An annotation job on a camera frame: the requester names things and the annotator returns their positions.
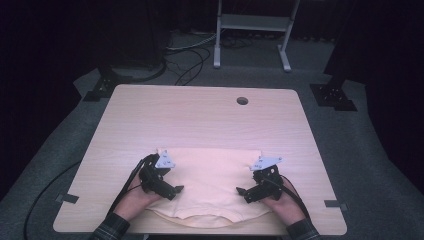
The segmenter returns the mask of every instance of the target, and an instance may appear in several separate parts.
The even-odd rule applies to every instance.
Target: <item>metal bracket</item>
[[[163,151],[159,157],[159,160],[155,164],[156,168],[174,168],[175,163],[172,161],[171,156],[169,156],[168,151]]]
[[[100,79],[94,89],[85,95],[83,99],[85,102],[98,102],[101,98],[110,98],[116,86],[131,83],[133,80],[130,76],[121,76],[115,73],[111,66],[103,66],[98,69]]]
[[[265,168],[271,167],[272,165],[275,165],[282,161],[283,161],[282,157],[276,158],[276,157],[260,156],[258,160],[252,166],[250,166],[250,171],[263,170]]]
[[[336,111],[358,111],[341,87],[331,84],[311,84],[310,87],[318,106],[334,107]]]

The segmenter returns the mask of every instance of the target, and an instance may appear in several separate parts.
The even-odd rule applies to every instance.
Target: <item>black cable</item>
[[[162,68],[157,73],[155,73],[151,76],[148,76],[148,77],[132,78],[131,83],[142,83],[142,82],[147,82],[147,81],[150,81],[152,79],[158,78],[159,76],[164,74],[166,69],[167,69],[165,58],[162,58],[161,65],[162,65]]]
[[[145,162],[146,158],[143,158],[140,160],[140,162],[138,162],[137,166],[131,171],[130,176],[128,177],[127,182],[124,184],[124,186],[122,187],[121,191],[119,192],[118,196],[116,196],[115,200],[113,201],[112,205],[109,208],[109,211],[107,212],[107,215],[109,215],[110,213],[113,212],[113,210],[115,210],[116,205],[118,205],[118,203],[121,201],[121,199],[132,189],[128,189],[128,187],[130,186],[132,180],[134,179],[134,177],[137,175],[138,171],[140,171],[141,167],[143,166],[144,162]]]
[[[243,39],[239,39],[239,38],[233,39],[233,38],[227,37],[226,39],[223,39],[221,41],[221,46],[223,48],[241,49],[241,48],[250,47],[253,45],[253,41],[251,39],[246,39],[246,40],[249,40],[249,43],[246,43]]]
[[[188,32],[188,33],[185,33],[185,34],[187,34],[187,35],[194,35],[196,37],[205,38],[205,39],[211,38],[214,35],[213,33],[200,33],[200,32],[199,33]]]
[[[175,62],[169,61],[169,60],[167,59],[167,60],[166,60],[166,68],[168,69],[168,71],[175,73],[178,77],[180,77],[181,75],[180,75],[177,71],[172,70],[172,69],[169,67],[169,64],[174,64],[174,65],[176,65],[179,71],[187,71],[186,69],[182,69],[178,63],[175,63]]]
[[[37,205],[38,200],[40,200],[41,196],[44,194],[44,192],[59,178],[61,177],[64,173],[66,173],[67,171],[69,171],[71,168],[77,166],[78,164],[80,164],[81,161],[78,161],[74,164],[72,164],[71,166],[69,166],[68,168],[66,168],[65,170],[63,170],[61,173],[59,173],[59,175],[57,175],[55,178],[53,178],[53,180],[51,180],[49,182],[49,184],[47,184],[46,187],[44,187],[44,189],[38,194],[38,196],[35,198],[34,202],[32,203],[29,212],[25,218],[25,222],[24,222],[24,229],[23,229],[23,234],[24,234],[24,239],[27,240],[28,239],[28,234],[27,234],[27,227],[28,227],[28,221],[29,218],[31,216],[32,211],[34,210],[35,205]]]
[[[134,189],[136,189],[136,188],[138,188],[138,187],[141,187],[141,184],[139,184],[139,185],[137,185],[137,186],[135,186],[135,187],[132,187],[132,188],[128,189],[127,193],[129,193],[131,190],[134,190]]]
[[[303,201],[302,201],[302,199],[300,198],[300,196],[299,196],[299,193],[296,191],[296,188],[294,188],[294,185],[290,182],[290,180],[288,179],[288,178],[286,178],[286,177],[284,177],[284,176],[282,176],[283,177],[283,179],[285,179],[285,180],[287,180],[287,182],[289,182],[291,185],[292,185],[292,187],[293,187],[293,189],[294,189],[294,192],[296,193],[293,193],[290,189],[288,189],[286,186],[281,186],[281,188],[282,188],[282,190],[285,192],[285,193],[287,193],[295,202],[296,202],[296,204],[300,207],[300,209],[302,210],[302,212],[303,212],[303,214],[305,214],[305,217],[306,218],[311,218],[310,217],[310,215],[309,215],[309,212],[308,212],[308,209],[306,208],[306,206],[305,206],[305,204],[303,203]]]
[[[205,51],[207,53],[207,56],[205,58],[203,58],[203,56],[196,52],[194,49],[201,49],[203,51]],[[195,65],[193,65],[192,67],[190,67],[189,69],[187,69],[183,74],[179,75],[179,78],[177,79],[177,81],[175,82],[174,85],[178,85],[179,83],[181,83],[182,86],[186,86],[187,84],[189,84],[191,81],[193,81],[202,71],[203,69],[203,64],[204,62],[210,57],[210,51],[206,48],[202,48],[202,47],[196,47],[196,48],[192,48],[192,49],[185,49],[185,50],[179,50],[179,51],[172,51],[170,53],[168,53],[168,55],[174,55],[174,54],[178,54],[178,53],[182,53],[182,52],[191,52],[196,54],[199,58],[200,61],[198,63],[196,63]],[[188,74],[192,69],[196,68],[197,66],[200,65],[199,70],[196,72],[196,74],[191,77],[190,79],[188,79],[185,83],[182,82],[182,78]]]

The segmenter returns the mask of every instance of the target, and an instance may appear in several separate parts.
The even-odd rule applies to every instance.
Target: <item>beige cloth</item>
[[[261,155],[259,150],[167,148],[176,164],[164,180],[172,186],[184,185],[169,201],[151,206],[172,222],[190,227],[217,228],[259,217],[269,208],[262,203],[247,204],[236,187],[255,186],[249,166]]]

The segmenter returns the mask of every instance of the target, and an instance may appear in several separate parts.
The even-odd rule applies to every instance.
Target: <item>shelf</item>
[[[285,32],[290,18],[222,14],[221,28]]]

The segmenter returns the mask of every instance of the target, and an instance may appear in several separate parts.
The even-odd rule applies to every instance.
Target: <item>black curtain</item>
[[[357,0],[325,73],[366,84],[368,112],[389,159],[424,192],[424,7]]]
[[[301,0],[291,37],[336,40],[353,4],[354,0]]]
[[[169,24],[167,11],[173,4],[174,0],[0,2],[0,198],[78,104],[81,96],[73,85],[78,77],[133,52],[139,53],[131,56],[137,63],[157,59],[155,51],[168,44],[169,31],[162,37],[164,30],[152,29],[150,23]]]

